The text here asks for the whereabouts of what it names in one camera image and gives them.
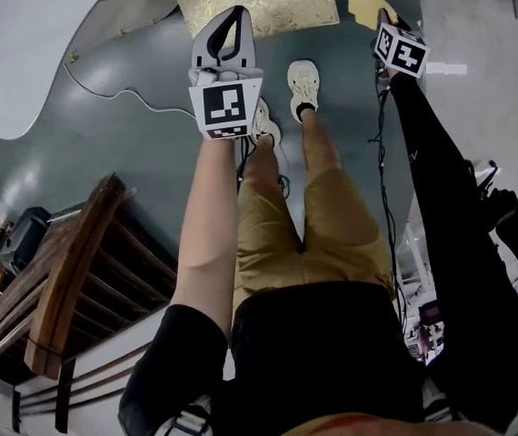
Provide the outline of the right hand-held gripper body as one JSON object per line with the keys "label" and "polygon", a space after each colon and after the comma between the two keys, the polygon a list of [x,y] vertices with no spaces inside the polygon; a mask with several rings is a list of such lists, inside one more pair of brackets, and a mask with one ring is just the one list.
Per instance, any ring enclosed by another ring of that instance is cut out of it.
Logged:
{"label": "right hand-held gripper body", "polygon": [[404,31],[390,24],[377,25],[374,55],[385,67],[420,78],[430,52],[418,31]]}

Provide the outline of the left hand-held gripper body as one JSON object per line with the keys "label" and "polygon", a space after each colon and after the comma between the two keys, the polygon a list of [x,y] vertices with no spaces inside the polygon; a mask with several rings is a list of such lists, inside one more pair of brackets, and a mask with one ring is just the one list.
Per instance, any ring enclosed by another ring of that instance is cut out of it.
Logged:
{"label": "left hand-held gripper body", "polygon": [[189,94],[202,136],[231,140],[251,134],[264,71],[260,68],[192,67]]}

